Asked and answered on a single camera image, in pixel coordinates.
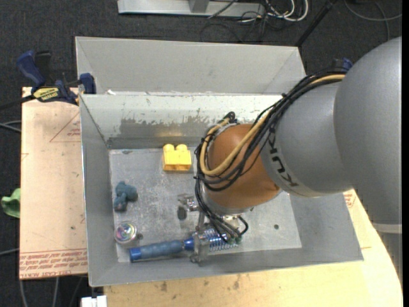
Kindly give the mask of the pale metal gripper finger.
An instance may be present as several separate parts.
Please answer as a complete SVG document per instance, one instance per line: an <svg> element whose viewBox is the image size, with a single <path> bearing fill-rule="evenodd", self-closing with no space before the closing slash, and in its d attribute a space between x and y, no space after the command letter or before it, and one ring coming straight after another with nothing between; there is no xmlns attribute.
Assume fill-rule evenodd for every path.
<svg viewBox="0 0 409 307"><path fill-rule="evenodd" d="M197 204L196 197L194 195L179 194L177 198L180 208L189 212L195 212L199 210L199 205Z"/></svg>
<svg viewBox="0 0 409 307"><path fill-rule="evenodd" d="M204 233L195 232L193 234L194 250L190 256L190 261L194 264L205 262L208 258L210 241Z"/></svg>

